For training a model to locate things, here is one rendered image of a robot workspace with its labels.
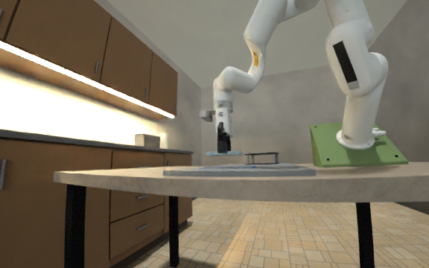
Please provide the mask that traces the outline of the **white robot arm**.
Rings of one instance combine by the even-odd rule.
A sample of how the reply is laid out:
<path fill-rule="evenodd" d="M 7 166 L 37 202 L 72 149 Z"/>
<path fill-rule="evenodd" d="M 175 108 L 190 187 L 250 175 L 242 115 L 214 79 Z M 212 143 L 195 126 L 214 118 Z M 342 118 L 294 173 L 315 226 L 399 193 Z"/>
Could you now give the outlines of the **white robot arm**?
<path fill-rule="evenodd" d="M 264 73 L 267 43 L 278 22 L 313 9 L 319 1 L 259 0 L 244 31 L 252 65 L 248 73 L 228 66 L 214 79 L 214 109 L 200 110 L 200 118 L 213 122 L 212 115 L 216 115 L 217 108 L 233 109 L 232 90 L 244 94 L 253 91 Z M 336 138 L 344 147 L 365 150 L 373 146 L 375 137 L 386 135 L 373 126 L 388 74 L 388 62 L 383 55 L 368 52 L 375 32 L 363 0 L 324 1 L 334 27 L 325 41 L 325 53 L 337 85 L 346 95 L 343 126 Z"/>

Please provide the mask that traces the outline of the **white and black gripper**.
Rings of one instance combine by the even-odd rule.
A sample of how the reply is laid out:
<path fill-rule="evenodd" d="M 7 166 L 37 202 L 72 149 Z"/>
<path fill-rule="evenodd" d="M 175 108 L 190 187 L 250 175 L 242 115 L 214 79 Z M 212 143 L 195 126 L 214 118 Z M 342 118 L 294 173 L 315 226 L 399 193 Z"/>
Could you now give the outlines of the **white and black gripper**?
<path fill-rule="evenodd" d="M 227 151 L 231 151 L 230 137 L 233 137 L 231 116 L 233 109 L 227 107 L 217 108 L 214 113 L 216 114 L 217 152 L 227 153 Z"/>

